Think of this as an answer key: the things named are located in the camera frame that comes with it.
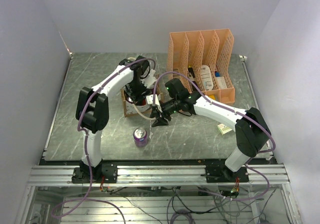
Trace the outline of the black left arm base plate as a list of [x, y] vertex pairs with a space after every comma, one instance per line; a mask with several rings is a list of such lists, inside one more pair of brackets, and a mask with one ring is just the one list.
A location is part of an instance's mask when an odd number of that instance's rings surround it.
[[[92, 167], [92, 182], [93, 183], [116, 183], [118, 168], [113, 164], [100, 164], [97, 167]], [[73, 171], [71, 178], [72, 183], [83, 184], [90, 183], [90, 171], [89, 167], [84, 165], [76, 167]]]

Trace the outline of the purple soda can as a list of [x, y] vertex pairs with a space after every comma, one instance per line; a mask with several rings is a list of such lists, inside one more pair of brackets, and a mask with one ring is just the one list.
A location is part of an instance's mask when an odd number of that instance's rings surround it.
[[144, 128], [137, 128], [133, 132], [134, 143], [137, 147], [145, 147], [148, 144], [148, 132]]

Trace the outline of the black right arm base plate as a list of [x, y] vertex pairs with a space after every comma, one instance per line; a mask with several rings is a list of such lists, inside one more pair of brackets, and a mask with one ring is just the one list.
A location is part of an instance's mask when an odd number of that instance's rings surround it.
[[233, 172], [228, 169], [224, 164], [222, 165], [209, 165], [205, 167], [205, 174], [207, 183], [235, 183], [238, 180], [240, 183], [249, 182], [249, 177], [245, 167], [241, 167], [238, 171]]

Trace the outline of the canvas jute cat-print bag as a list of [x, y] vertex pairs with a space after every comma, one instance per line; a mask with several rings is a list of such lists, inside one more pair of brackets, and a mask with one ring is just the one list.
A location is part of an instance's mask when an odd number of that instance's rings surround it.
[[[127, 65], [127, 64], [133, 63], [135, 61], [138, 61], [138, 63], [130, 66], [130, 69], [134, 72], [133, 73], [133, 80], [142, 82], [142, 79], [147, 77], [147, 75], [149, 74], [151, 69], [155, 70], [156, 65], [151, 64], [151, 60], [147, 60], [143, 56], [138, 56], [136, 58], [130, 57], [128, 59], [122, 60], [119, 64], [120, 65]], [[151, 95], [153, 94], [154, 87], [151, 88]], [[151, 120], [150, 115], [151, 115], [152, 108], [149, 104], [147, 104], [146, 100], [143, 104], [133, 104], [133, 103], [128, 102], [125, 97], [125, 94], [124, 94], [124, 87], [121, 89], [121, 98], [122, 98], [122, 105], [123, 105], [123, 109], [124, 109], [123, 111], [124, 111], [125, 117], [140, 115], [141, 117], [143, 117], [147, 120]]]

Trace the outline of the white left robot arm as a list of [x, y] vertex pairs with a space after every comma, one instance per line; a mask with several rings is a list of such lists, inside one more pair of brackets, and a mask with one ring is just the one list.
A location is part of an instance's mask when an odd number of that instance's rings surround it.
[[138, 56], [134, 61], [123, 59], [115, 70], [93, 87], [83, 87], [79, 92], [75, 118], [77, 130], [83, 132], [81, 164], [87, 166], [84, 176], [90, 182], [101, 179], [101, 135], [109, 121], [109, 98], [123, 89], [135, 105], [146, 103], [146, 96], [156, 82], [155, 60]]

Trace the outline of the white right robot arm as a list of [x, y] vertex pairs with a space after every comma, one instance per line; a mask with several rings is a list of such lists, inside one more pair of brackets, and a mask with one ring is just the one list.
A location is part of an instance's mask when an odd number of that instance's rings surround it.
[[171, 79], [165, 87], [170, 100], [161, 103], [156, 94], [146, 97], [146, 102], [152, 106], [150, 118], [155, 119], [153, 127], [168, 125], [172, 114], [184, 111], [218, 121], [235, 132], [237, 145], [220, 170], [221, 178], [227, 182], [238, 176], [238, 170], [254, 158], [271, 137], [257, 108], [234, 108], [209, 98], [201, 91], [190, 93], [180, 79]]

